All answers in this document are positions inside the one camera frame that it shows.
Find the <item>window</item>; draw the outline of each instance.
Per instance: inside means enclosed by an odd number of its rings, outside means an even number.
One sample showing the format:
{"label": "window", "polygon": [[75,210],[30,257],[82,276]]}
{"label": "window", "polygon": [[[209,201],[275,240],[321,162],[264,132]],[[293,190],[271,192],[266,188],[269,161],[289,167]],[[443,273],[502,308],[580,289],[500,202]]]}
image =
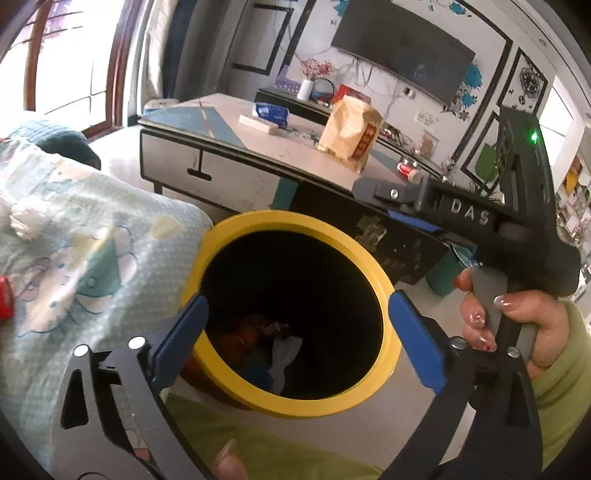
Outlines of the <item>window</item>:
{"label": "window", "polygon": [[120,125],[119,66],[140,4],[50,0],[39,7],[0,63],[3,111],[36,111],[87,136]]}
{"label": "window", "polygon": [[556,159],[562,151],[566,135],[573,121],[573,117],[560,98],[558,91],[553,87],[540,117],[540,128],[551,167],[554,167]]}

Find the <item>white vase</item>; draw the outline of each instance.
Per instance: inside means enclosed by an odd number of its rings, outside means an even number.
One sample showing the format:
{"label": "white vase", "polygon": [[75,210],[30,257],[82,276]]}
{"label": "white vase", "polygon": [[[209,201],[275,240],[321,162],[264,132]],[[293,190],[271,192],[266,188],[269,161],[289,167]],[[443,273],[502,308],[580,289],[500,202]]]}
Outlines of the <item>white vase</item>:
{"label": "white vase", "polygon": [[301,83],[300,91],[297,92],[297,99],[305,102],[310,100],[310,95],[312,95],[312,90],[314,90],[314,80],[304,80]]}

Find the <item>green sleeve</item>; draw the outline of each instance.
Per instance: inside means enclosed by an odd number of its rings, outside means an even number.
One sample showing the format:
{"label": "green sleeve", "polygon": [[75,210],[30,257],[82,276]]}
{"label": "green sleeve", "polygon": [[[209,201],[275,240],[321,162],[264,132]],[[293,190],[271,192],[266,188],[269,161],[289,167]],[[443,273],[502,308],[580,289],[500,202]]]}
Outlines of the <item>green sleeve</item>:
{"label": "green sleeve", "polygon": [[591,406],[591,341],[578,308],[564,305],[570,321],[569,342],[556,363],[532,382],[544,468],[564,449]]}
{"label": "green sleeve", "polygon": [[236,439],[238,457],[249,480],[376,480],[382,473],[375,466],[240,424],[205,405],[175,395],[170,395],[166,408],[191,447],[209,466],[228,440]]}

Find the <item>pillow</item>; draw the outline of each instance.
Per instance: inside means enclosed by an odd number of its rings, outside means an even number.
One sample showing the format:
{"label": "pillow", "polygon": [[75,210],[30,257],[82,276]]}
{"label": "pillow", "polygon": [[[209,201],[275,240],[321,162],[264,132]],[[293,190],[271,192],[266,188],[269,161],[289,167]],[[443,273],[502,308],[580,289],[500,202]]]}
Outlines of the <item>pillow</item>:
{"label": "pillow", "polygon": [[83,134],[42,117],[22,121],[9,137],[25,137],[45,153],[57,153],[100,170],[100,157],[90,148]]}

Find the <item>blue gripper pad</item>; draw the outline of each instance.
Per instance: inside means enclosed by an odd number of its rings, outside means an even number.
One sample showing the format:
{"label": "blue gripper pad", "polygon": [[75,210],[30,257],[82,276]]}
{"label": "blue gripper pad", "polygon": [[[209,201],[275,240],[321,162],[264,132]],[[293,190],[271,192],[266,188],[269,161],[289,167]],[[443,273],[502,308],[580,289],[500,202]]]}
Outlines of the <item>blue gripper pad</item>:
{"label": "blue gripper pad", "polygon": [[181,368],[191,355],[193,345],[205,330],[209,317],[207,299],[195,294],[179,313],[177,322],[154,356],[151,388],[160,392],[172,387]]}
{"label": "blue gripper pad", "polygon": [[444,356],[423,325],[422,315],[401,290],[390,297],[388,314],[421,383],[439,395],[447,382]]}
{"label": "blue gripper pad", "polygon": [[437,225],[433,225],[432,223],[426,222],[425,220],[421,220],[419,218],[404,215],[403,213],[388,210],[388,215],[390,215],[390,218],[393,218],[394,220],[398,220],[399,222],[402,222],[405,225],[413,226],[415,228],[420,228],[421,230],[425,230],[426,232],[429,232],[429,233],[435,233],[435,232],[438,232],[439,230],[441,230]]}

